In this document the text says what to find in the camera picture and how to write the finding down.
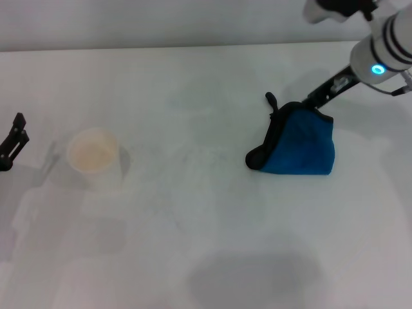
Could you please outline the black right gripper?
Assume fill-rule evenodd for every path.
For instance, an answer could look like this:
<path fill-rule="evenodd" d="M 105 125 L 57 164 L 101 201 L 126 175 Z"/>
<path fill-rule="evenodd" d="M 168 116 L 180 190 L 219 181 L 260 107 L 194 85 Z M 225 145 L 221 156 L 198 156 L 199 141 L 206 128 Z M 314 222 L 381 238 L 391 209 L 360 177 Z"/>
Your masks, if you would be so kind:
<path fill-rule="evenodd" d="M 319 109 L 345 91 L 356 86 L 359 79 L 350 65 L 313 90 L 303 101 L 306 108 Z"/>

